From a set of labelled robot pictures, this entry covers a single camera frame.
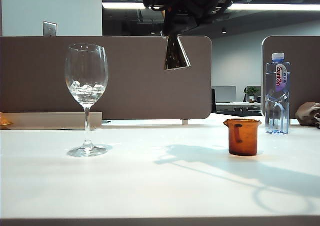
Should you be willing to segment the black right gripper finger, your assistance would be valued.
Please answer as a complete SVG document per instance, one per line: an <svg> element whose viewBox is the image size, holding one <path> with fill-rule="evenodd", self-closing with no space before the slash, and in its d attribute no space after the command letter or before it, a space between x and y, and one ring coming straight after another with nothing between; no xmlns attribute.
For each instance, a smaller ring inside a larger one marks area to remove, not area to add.
<svg viewBox="0 0 320 226"><path fill-rule="evenodd" d="M142 3L146 9L152 9L153 11L163 11L166 9L166 0L142 0Z"/></svg>
<svg viewBox="0 0 320 226"><path fill-rule="evenodd" d="M163 38L172 35L180 35L198 26L196 19L188 14L175 14L169 11L161 11L164 18L160 35Z"/></svg>

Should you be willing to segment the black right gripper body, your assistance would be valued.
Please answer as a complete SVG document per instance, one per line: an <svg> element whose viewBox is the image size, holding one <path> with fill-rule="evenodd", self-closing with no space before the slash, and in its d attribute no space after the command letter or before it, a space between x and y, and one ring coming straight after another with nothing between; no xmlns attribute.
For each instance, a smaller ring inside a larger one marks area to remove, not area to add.
<svg viewBox="0 0 320 226"><path fill-rule="evenodd" d="M163 0L164 22L173 22L175 16L182 15L194 17L199 24L214 17L212 11L218 3L219 0Z"/></svg>

